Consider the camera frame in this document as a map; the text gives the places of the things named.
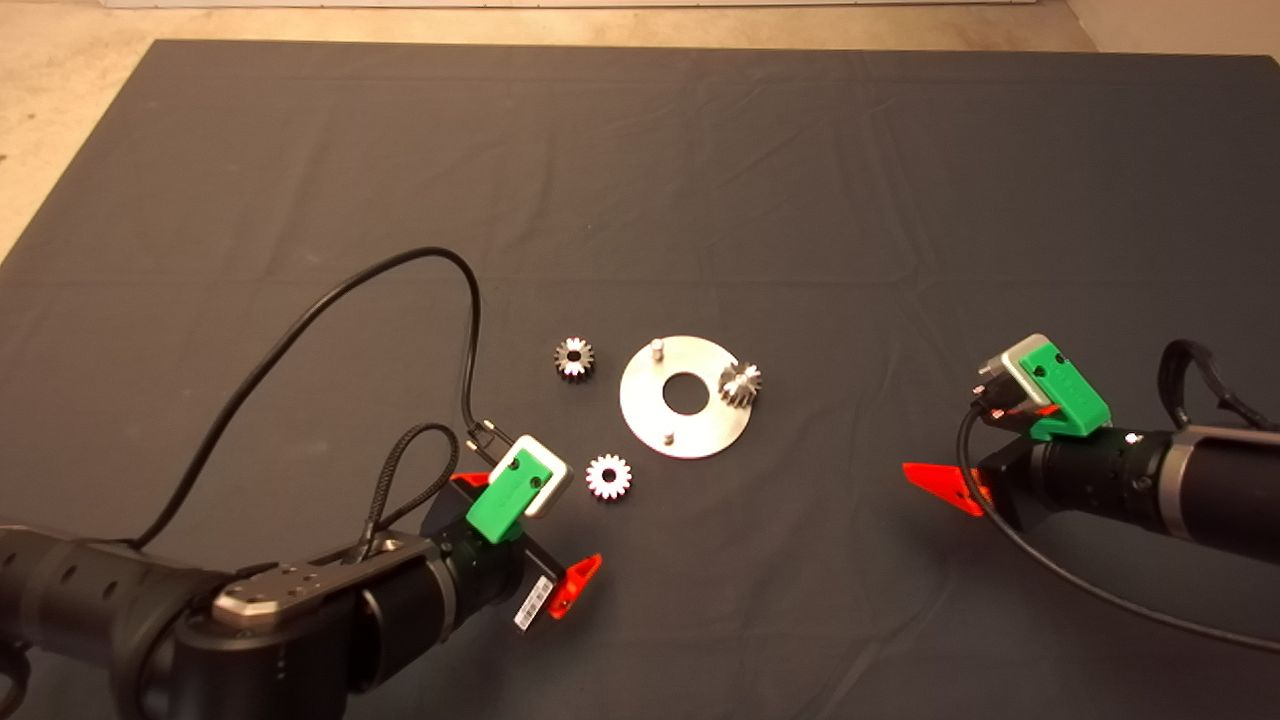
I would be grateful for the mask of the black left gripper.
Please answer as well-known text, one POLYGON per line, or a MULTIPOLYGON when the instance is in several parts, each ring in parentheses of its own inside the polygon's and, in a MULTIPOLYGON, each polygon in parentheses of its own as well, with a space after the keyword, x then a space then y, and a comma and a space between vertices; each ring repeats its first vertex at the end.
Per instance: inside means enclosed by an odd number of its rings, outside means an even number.
POLYGON ((527 532, 494 544, 467 523, 477 491, 490 486, 489 473, 456 473, 451 483, 458 489, 442 491, 420 527, 451 575, 454 601, 447 628, 457 632, 475 614, 511 600, 517 601, 512 623, 521 632, 536 621, 545 602, 549 618, 563 619, 600 570, 603 556, 586 556, 561 578, 561 561, 527 532))

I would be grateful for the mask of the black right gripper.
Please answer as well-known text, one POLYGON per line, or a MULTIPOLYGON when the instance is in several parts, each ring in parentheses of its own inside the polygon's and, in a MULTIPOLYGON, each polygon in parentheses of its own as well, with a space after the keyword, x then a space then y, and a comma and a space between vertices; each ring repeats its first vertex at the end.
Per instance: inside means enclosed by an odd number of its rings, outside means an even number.
MULTIPOLYGON (((1052 416, 1057 404, 1019 404, 1004 416, 1052 416)), ((1032 530, 1056 512, 1085 512, 1146 530, 1165 530, 1158 475, 1166 456, 1164 430, 1097 430, 1051 441, 1018 438, 978 462, 978 479, 998 515, 1015 530, 1032 530)), ((905 479, 973 518, 986 512, 959 466, 904 462, 905 479)))

